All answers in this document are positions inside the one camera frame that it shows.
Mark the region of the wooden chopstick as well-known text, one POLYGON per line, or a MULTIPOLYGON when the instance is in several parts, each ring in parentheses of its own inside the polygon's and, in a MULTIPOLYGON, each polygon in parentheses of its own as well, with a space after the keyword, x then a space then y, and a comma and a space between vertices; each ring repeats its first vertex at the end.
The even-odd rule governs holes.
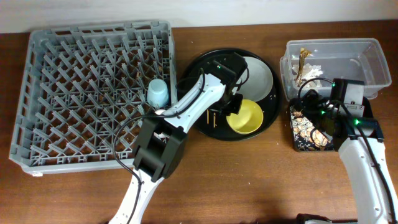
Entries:
POLYGON ((210 124, 210 111, 209 110, 206 111, 206 123, 210 124))
POLYGON ((216 113, 213 113, 213 127, 216 128, 216 113))

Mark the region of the white paper napkin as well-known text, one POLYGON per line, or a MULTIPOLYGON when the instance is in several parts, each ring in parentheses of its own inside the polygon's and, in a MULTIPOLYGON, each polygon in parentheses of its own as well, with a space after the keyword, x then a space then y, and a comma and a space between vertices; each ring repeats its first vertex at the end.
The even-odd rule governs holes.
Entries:
MULTIPOLYGON (((292 70, 294 71, 295 79, 297 77, 298 69, 299 69, 298 64, 293 65, 292 70)), ((304 82, 311 80, 313 78, 320 77, 321 75, 323 75, 323 70, 322 70, 321 65, 310 65, 309 63, 306 63, 303 68, 302 84, 304 84, 304 82)), ((320 80, 315 80, 308 84, 309 84, 309 87, 322 87, 320 80)))

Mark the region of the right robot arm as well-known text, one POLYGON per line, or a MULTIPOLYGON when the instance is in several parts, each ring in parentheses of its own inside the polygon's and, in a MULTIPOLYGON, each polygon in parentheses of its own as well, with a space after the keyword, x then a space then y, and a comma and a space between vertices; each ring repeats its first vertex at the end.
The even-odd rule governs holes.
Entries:
POLYGON ((338 152, 353 189, 358 223, 397 223, 384 135, 363 104, 364 82, 335 78, 330 83, 330 97, 311 89, 298 93, 295 105, 338 152))

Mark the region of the pink plastic cup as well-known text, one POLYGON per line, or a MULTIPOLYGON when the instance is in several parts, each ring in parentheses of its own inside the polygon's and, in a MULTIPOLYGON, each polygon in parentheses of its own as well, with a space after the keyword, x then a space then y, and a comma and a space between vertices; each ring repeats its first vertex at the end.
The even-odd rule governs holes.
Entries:
POLYGON ((155 111, 155 114, 159 116, 159 115, 162 115, 164 112, 165 112, 165 110, 159 109, 159 110, 155 111))

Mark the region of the food scraps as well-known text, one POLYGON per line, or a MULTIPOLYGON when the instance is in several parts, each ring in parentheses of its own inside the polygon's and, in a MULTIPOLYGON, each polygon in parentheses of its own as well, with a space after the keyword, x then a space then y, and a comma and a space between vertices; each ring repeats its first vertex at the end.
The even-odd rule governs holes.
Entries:
POLYGON ((334 150, 332 141, 316 129, 300 111, 297 111, 294 106, 289 106, 289 111, 293 145, 296 151, 311 152, 334 150))

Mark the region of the gold foil wrapper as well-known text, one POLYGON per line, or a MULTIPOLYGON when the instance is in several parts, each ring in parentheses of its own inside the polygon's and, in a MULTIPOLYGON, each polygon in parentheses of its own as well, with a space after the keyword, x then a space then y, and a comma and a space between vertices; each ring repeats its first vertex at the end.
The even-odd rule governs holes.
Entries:
POLYGON ((295 79, 295 84, 298 87, 300 87, 302 84, 302 75, 303 75, 303 68, 305 65, 305 59, 311 54, 312 54, 311 51, 309 51, 305 48, 300 49, 298 72, 297 72, 297 77, 295 79))

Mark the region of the grey round plate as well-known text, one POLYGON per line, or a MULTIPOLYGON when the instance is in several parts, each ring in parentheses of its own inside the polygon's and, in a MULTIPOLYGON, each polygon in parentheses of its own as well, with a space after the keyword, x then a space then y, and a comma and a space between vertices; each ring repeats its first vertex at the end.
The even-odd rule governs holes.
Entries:
POLYGON ((249 70, 249 78, 245 71, 240 81, 247 82, 243 84, 237 93, 242 94, 244 99, 252 101, 261 101, 272 90, 273 76, 271 69, 262 61, 254 57, 244 57, 249 70))

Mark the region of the yellow bowl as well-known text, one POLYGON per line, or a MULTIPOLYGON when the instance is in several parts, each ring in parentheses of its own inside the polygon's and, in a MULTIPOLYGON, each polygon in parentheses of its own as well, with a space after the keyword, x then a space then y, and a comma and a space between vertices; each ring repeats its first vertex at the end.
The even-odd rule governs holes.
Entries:
POLYGON ((238 114, 226 117, 230 128, 238 134, 250 134, 258 130, 264 120, 263 110, 254 101, 244 99, 238 114))

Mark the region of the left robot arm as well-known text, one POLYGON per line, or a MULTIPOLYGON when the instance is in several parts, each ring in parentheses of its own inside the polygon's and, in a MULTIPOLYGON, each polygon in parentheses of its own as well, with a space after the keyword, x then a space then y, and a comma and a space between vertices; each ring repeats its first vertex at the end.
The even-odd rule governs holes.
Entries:
POLYGON ((207 62, 199 69, 196 84, 177 104, 161 114, 146 114, 130 119, 142 121, 132 153, 132 175, 127 192, 111 223, 140 223, 156 188, 179 165, 187 134, 197 119, 210 107, 220 113, 238 113, 243 96, 237 90, 247 73, 245 58, 237 53, 207 62))

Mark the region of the light blue plastic cup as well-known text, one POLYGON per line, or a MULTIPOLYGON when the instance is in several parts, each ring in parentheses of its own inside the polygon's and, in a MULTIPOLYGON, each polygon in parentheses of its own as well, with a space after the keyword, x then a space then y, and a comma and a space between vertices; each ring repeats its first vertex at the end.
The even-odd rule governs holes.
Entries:
POLYGON ((169 102, 169 91, 164 80, 153 79, 148 86, 147 101, 153 107, 165 107, 169 102))

